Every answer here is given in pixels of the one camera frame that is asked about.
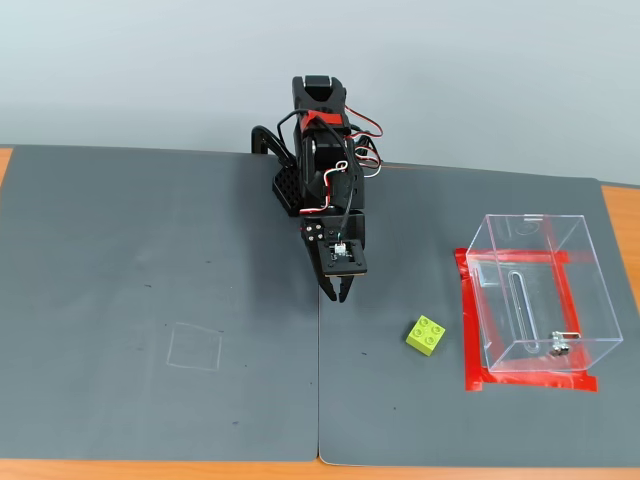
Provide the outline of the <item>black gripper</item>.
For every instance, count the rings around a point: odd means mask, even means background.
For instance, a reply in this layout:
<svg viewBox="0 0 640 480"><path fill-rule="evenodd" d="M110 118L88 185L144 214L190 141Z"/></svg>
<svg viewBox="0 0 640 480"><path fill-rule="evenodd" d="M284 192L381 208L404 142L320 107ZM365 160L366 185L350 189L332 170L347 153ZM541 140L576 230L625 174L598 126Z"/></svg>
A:
<svg viewBox="0 0 640 480"><path fill-rule="evenodd" d="M336 301L337 294L323 270L320 249L325 246L325 242L333 244L339 241L344 243L359 241L361 247L365 248L364 214L354 210L347 218L344 218L343 214L327 212L303 215L300 218L300 231L319 287L331 301ZM340 279L338 295L340 303L347 299L353 280L353 277Z"/></svg>

